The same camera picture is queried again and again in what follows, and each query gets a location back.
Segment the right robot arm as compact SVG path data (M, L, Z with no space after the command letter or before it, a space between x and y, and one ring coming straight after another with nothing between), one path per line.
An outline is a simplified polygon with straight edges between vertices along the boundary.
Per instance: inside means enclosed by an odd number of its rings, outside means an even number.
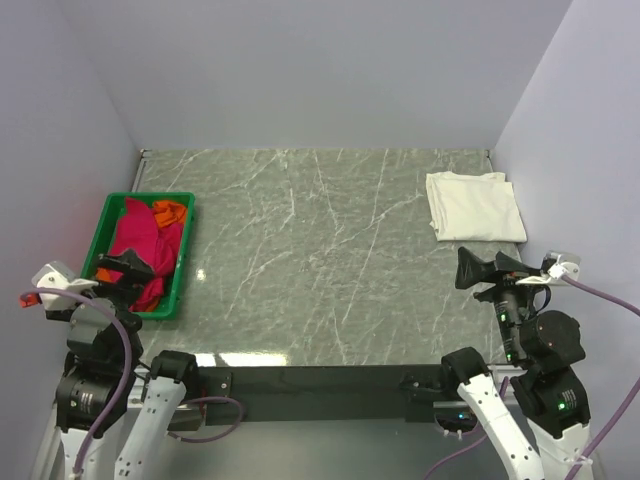
M439 387L447 397L467 403L512 479L594 476L585 451L590 439L588 396L572 369L586 357L580 325L563 312L539 312L534 305L537 293L565 285L579 272L579 257L567 253L550 252L534 268L502 252L484 261L465 247L458 250L455 286L466 290L488 284L474 297L493 305L507 362L523 371L509 384L535 440L527 440L473 348L442 358Z

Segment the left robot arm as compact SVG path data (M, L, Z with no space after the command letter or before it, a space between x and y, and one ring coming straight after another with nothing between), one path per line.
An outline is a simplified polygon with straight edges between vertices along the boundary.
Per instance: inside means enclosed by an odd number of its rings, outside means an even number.
M52 262L39 282L47 318L70 325L55 396L65 472L72 479L149 479L176 409L202 391L198 366L192 354L165 350L135 386L142 321L129 308L153 272L131 249L101 254L98 264L119 279L79 278Z

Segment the pink t shirt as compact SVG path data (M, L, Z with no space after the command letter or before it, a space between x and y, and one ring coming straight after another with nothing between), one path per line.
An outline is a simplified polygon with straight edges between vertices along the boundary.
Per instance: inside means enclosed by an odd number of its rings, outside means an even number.
M126 212L119 219L110 255L121 255L132 249L154 270L154 278L144 284L133 312L152 312L164 295L165 283L173 275L184 225L174 224L159 229L149 206L139 199L125 199Z

